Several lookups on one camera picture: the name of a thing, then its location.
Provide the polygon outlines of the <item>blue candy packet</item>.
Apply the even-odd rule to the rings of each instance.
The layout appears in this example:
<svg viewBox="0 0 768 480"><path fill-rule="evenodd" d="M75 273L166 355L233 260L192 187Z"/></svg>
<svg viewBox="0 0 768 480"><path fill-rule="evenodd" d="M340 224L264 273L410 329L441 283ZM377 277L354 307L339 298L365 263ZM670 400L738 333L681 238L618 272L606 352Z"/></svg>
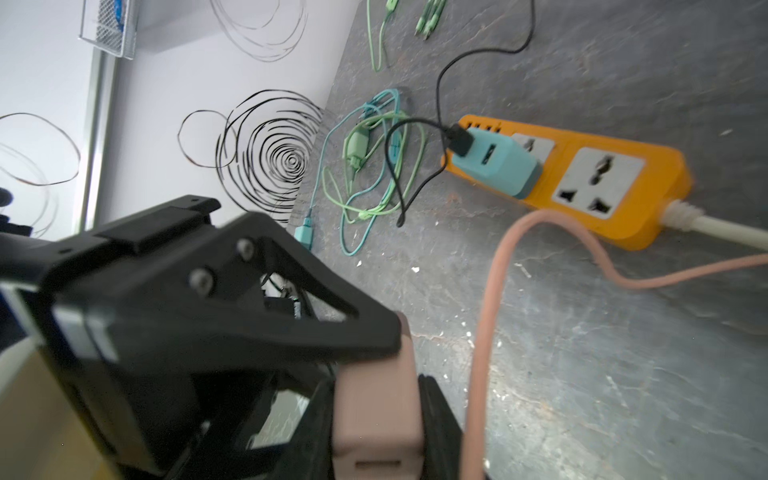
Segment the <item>blue candy packet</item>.
<svg viewBox="0 0 768 480"><path fill-rule="evenodd" d="M113 1L113 11L114 11L114 17L115 17L115 23L119 31L122 31L124 29L124 21L123 21L123 1L122 0L114 0Z"/></svg>

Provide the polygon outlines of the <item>orange power strip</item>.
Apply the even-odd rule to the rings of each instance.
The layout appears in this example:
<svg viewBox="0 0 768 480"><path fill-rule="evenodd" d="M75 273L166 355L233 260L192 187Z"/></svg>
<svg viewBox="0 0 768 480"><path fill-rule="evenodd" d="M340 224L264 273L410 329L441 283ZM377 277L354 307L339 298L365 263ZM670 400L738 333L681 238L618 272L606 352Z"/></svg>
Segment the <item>orange power strip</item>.
<svg viewBox="0 0 768 480"><path fill-rule="evenodd" d="M693 184L683 154L670 147L475 115L459 124L509 136L542 164L532 192L517 200L566 213L625 250L648 247L667 205L684 199ZM513 198L475 182L451 158L442 158L449 172Z"/></svg>

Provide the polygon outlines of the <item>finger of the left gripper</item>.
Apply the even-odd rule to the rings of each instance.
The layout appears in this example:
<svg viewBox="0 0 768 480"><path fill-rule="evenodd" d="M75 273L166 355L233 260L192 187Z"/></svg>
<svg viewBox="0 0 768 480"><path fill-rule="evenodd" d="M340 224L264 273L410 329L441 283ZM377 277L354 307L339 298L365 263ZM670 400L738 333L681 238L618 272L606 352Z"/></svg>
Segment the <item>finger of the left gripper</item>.
<svg viewBox="0 0 768 480"><path fill-rule="evenodd" d="M53 316L74 355L134 375L272 369L395 355L397 315L326 267L263 214L222 226L162 209L96 233L110 258L58 293ZM341 319L267 307L276 273Z"/></svg>

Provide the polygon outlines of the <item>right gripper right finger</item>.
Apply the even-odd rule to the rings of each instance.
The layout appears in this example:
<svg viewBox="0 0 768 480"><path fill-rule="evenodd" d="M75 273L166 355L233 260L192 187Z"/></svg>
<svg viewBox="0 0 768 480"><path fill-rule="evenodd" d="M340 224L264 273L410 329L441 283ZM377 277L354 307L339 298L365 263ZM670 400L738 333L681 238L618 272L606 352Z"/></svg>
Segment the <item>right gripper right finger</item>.
<svg viewBox="0 0 768 480"><path fill-rule="evenodd" d="M420 374L424 432L422 479L458 479L463 431L434 377Z"/></svg>

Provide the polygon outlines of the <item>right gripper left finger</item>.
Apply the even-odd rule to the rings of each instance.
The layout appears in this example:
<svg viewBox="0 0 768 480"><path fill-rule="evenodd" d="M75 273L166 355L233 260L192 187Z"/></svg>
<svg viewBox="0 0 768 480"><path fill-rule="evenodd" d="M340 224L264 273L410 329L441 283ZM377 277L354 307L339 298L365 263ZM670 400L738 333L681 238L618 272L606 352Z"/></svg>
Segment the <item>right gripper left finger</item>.
<svg viewBox="0 0 768 480"><path fill-rule="evenodd" d="M321 383L268 479L333 478L331 433L335 381Z"/></svg>

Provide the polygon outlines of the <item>pink charger plug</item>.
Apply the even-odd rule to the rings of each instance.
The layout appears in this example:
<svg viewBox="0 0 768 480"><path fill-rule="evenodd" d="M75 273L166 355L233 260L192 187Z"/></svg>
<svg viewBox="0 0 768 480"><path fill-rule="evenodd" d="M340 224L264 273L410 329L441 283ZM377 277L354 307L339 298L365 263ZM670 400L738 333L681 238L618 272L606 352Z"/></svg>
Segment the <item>pink charger plug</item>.
<svg viewBox="0 0 768 480"><path fill-rule="evenodd" d="M381 360L342 366L331 434L336 479L419 479L425 435L413 341L401 323L401 348Z"/></svg>

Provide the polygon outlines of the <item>teal charger plug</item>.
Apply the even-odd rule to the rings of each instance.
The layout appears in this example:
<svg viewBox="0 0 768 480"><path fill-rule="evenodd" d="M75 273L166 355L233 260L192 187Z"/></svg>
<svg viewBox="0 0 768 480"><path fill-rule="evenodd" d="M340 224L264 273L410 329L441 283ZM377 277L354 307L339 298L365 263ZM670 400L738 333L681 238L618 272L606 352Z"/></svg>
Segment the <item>teal charger plug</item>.
<svg viewBox="0 0 768 480"><path fill-rule="evenodd" d="M538 182L542 164L511 137L480 128L461 130L449 142L451 164L475 182L516 199Z"/></svg>

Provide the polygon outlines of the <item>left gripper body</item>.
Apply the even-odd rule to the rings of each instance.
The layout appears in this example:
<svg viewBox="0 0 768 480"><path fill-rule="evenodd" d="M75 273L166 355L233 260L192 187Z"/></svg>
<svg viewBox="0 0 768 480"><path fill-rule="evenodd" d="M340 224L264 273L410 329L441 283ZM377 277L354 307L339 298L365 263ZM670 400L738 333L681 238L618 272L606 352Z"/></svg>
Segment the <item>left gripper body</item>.
<svg viewBox="0 0 768 480"><path fill-rule="evenodd" d="M78 359L53 316L59 292L110 258L96 233L162 209L202 213L215 199L186 196L60 241L33 239L25 226L1 225L1 305L35 342L64 396L121 479L265 478L291 440L250 447L281 390L312 389L309 363L272 369L134 375Z"/></svg>

